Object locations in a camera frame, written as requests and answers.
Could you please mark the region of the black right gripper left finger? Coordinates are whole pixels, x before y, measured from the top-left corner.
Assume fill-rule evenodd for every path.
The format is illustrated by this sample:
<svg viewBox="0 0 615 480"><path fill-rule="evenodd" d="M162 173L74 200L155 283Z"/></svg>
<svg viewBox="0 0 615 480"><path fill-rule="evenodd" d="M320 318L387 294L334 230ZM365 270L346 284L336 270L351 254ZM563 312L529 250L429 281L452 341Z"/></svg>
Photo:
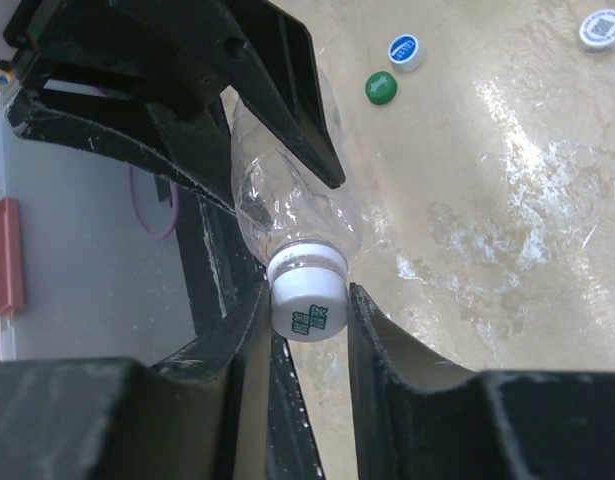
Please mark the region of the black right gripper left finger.
<svg viewBox="0 0 615 480"><path fill-rule="evenodd" d="M0 362L0 479L166 479L159 416L180 391L155 365Z"/></svg>

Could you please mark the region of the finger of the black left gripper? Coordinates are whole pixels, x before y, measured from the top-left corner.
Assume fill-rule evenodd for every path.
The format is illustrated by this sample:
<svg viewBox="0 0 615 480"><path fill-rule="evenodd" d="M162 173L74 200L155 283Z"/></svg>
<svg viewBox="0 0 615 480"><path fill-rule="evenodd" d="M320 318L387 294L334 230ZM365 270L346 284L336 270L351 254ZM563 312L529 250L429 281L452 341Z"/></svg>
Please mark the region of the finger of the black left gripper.
<svg viewBox="0 0 615 480"><path fill-rule="evenodd" d="M331 189L342 186L307 27L270 1L208 1L206 8L212 65L308 170Z"/></svg>

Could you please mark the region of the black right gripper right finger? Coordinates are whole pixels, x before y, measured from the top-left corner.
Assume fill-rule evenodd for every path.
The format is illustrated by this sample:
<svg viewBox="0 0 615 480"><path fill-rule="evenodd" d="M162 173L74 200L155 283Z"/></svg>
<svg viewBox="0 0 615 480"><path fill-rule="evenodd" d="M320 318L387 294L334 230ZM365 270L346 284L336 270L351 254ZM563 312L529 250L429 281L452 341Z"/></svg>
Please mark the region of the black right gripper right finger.
<svg viewBox="0 0 615 480"><path fill-rule="evenodd" d="M475 372L352 285L349 374L363 479L615 479L615 373Z"/></svg>

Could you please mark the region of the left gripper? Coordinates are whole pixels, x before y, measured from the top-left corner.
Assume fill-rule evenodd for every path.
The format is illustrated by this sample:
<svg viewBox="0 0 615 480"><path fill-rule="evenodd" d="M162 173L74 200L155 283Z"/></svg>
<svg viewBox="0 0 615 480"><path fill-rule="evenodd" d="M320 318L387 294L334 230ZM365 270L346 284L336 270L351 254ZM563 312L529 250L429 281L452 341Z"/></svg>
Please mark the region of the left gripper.
<svg viewBox="0 0 615 480"><path fill-rule="evenodd" d="M248 1L4 1L14 133L109 157L235 212L208 109L249 60Z"/></svg>

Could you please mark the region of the green bottle cap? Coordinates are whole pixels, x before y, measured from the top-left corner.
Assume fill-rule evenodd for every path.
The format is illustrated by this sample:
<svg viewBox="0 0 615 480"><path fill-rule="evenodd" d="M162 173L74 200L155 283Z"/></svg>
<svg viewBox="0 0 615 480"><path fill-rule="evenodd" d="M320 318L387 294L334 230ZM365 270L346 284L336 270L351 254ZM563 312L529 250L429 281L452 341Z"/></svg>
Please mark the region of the green bottle cap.
<svg viewBox="0 0 615 480"><path fill-rule="evenodd" d="M377 71L371 74L365 82L365 95L374 105L385 105L391 102L398 91L395 77L387 71Z"/></svg>

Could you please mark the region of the Pocari Sweat white cap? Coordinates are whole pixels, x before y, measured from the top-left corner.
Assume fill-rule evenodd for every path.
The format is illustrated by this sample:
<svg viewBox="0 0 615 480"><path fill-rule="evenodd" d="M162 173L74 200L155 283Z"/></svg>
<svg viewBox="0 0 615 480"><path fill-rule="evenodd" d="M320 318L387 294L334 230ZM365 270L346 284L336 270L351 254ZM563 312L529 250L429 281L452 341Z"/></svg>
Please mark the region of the Pocari Sweat white cap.
<svg viewBox="0 0 615 480"><path fill-rule="evenodd" d="M425 55L419 39L412 34L402 34L393 39L388 48L388 58L398 72L411 72L417 69Z"/></svg>

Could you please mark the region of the clear bottle white cap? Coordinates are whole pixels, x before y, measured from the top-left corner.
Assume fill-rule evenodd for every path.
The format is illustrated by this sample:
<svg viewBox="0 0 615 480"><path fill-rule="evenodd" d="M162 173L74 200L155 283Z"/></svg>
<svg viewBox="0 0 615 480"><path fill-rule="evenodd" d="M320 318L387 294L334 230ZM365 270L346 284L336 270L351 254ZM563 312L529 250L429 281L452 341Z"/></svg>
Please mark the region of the clear bottle white cap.
<svg viewBox="0 0 615 480"><path fill-rule="evenodd" d="M231 131L232 193L243 240L264 266L292 244L318 243L342 254L346 276L362 246L361 206L340 112L323 72L319 83L326 130L346 175L343 185L327 187L238 99Z"/></svg>

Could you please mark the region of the white QR code cap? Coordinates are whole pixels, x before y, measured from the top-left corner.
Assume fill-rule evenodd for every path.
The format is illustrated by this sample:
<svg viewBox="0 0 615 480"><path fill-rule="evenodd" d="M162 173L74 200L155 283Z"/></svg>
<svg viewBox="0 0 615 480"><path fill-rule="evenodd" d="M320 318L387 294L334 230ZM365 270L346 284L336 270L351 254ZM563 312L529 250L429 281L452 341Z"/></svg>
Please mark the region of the white QR code cap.
<svg viewBox="0 0 615 480"><path fill-rule="evenodd" d="M589 55L615 50L615 9L602 9L588 15L579 27L578 46Z"/></svg>

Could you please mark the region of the white cap green print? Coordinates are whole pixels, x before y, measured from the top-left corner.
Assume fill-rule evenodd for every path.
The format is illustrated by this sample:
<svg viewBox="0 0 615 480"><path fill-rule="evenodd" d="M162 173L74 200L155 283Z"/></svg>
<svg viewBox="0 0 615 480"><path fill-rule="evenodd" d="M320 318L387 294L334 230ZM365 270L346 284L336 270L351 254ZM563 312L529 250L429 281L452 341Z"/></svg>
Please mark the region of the white cap green print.
<svg viewBox="0 0 615 480"><path fill-rule="evenodd" d="M271 323L296 342L334 337L348 323L348 290L337 273L320 267L287 271L272 283Z"/></svg>

